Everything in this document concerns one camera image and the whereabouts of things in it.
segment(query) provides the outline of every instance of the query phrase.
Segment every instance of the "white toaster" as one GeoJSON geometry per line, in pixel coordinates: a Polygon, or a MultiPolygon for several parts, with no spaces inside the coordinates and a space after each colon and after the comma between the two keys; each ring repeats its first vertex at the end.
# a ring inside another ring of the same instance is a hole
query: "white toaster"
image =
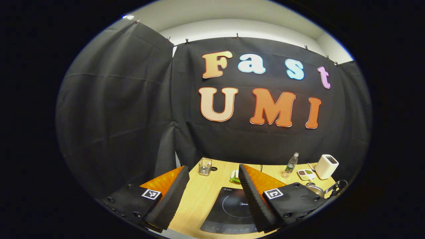
{"type": "Polygon", "coordinates": [[[328,179],[335,172],[340,163],[329,154],[323,154],[314,170],[320,179],[328,179]]]}

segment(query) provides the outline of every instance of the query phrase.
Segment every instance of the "pink letter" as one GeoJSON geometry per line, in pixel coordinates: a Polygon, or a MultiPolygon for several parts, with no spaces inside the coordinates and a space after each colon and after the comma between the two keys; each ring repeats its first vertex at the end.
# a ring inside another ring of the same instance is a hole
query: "pink letter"
{"type": "Polygon", "coordinates": [[[329,74],[326,72],[325,68],[323,66],[317,68],[317,71],[320,72],[320,77],[322,78],[322,85],[329,89],[331,87],[331,84],[328,82],[328,76],[329,74]]]}

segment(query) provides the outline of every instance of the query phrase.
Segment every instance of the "small plate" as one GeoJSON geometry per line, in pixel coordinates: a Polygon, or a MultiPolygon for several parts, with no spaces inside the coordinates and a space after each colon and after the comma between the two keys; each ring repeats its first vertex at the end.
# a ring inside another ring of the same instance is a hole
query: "small plate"
{"type": "Polygon", "coordinates": [[[298,170],[297,174],[302,180],[312,180],[316,178],[316,174],[311,169],[298,170]]]}

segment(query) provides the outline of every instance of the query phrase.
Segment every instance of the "letter s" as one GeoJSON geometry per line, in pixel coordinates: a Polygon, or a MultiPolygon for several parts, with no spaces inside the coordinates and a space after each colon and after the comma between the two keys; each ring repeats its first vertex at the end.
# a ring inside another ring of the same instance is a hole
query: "letter s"
{"type": "Polygon", "coordinates": [[[293,59],[287,59],[285,61],[286,67],[289,69],[286,71],[286,74],[291,79],[302,80],[304,78],[304,66],[301,62],[293,59]]]}

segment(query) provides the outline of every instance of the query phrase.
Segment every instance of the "orange letter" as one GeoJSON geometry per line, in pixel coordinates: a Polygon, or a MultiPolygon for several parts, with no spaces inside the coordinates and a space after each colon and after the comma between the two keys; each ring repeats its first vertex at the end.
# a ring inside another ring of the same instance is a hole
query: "orange letter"
{"type": "Polygon", "coordinates": [[[273,101],[272,95],[267,89],[255,88],[252,93],[257,97],[257,102],[255,103],[254,117],[249,120],[252,124],[264,124],[264,111],[266,113],[266,118],[269,125],[273,123],[273,121],[280,113],[279,119],[276,120],[276,125],[282,127],[292,126],[292,103],[295,100],[295,95],[293,93],[283,92],[276,103],[273,101]]]}
{"type": "Polygon", "coordinates": [[[221,66],[222,69],[226,68],[227,60],[224,57],[232,58],[232,56],[233,55],[230,51],[203,55],[202,58],[205,59],[205,72],[202,74],[202,78],[208,79],[222,76],[223,72],[218,70],[218,66],[221,66]]]}
{"type": "Polygon", "coordinates": [[[213,110],[214,94],[217,93],[217,89],[213,87],[202,87],[199,89],[201,94],[201,113],[202,115],[211,121],[226,121],[233,115],[233,106],[235,102],[235,95],[239,92],[236,88],[223,88],[221,90],[225,95],[224,99],[224,111],[217,113],[213,110]]]}
{"type": "Polygon", "coordinates": [[[311,97],[309,99],[309,102],[310,102],[310,116],[309,116],[308,122],[306,123],[306,127],[317,128],[319,125],[317,123],[317,117],[319,115],[319,106],[322,104],[322,101],[319,100],[318,98],[311,97]]]}

